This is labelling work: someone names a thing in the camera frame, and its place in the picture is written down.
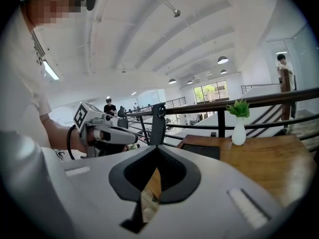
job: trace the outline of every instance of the window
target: window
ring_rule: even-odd
[[[197,104],[229,99],[226,81],[214,82],[194,88]]]

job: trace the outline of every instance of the wooden tabletop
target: wooden tabletop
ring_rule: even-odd
[[[248,138],[241,146],[231,138],[187,135],[183,144],[220,146],[224,161],[268,190],[283,206],[305,192],[316,170],[316,163],[294,135]]]

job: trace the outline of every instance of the window pane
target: window pane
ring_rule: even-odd
[[[228,98],[228,89],[226,81],[217,82],[220,98]]]
[[[201,91],[201,87],[194,88],[196,102],[200,103],[204,101],[203,92]]]
[[[205,101],[212,101],[219,99],[219,93],[217,89],[217,83],[212,83],[208,85],[202,86],[203,93],[204,93],[204,100]]]

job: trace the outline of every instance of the white vase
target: white vase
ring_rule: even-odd
[[[235,145],[243,145],[246,140],[246,131],[244,127],[244,118],[238,118],[231,140]]]

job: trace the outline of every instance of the man in white shirt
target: man in white shirt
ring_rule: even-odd
[[[36,26],[55,23],[57,18],[74,11],[81,0],[26,0],[12,15],[0,40],[0,64],[13,70],[31,92],[31,100],[17,128],[18,133],[33,138],[41,147],[67,149],[68,127],[50,119],[50,105],[43,91],[44,66],[34,49],[31,33]],[[93,132],[89,140],[93,141]],[[71,134],[71,149],[86,153],[77,130]]]
[[[294,72],[294,68],[293,65],[290,62],[286,61],[286,57],[284,54],[278,54],[277,56],[277,60],[283,65],[282,68],[278,67],[278,73],[280,74],[280,70],[283,69],[287,69],[288,70],[288,74],[289,74],[289,83],[290,83],[290,91],[293,91],[296,89],[296,85],[295,85],[295,72]],[[294,119],[296,116],[296,103],[292,103],[291,104],[291,112],[290,112],[290,116]]]

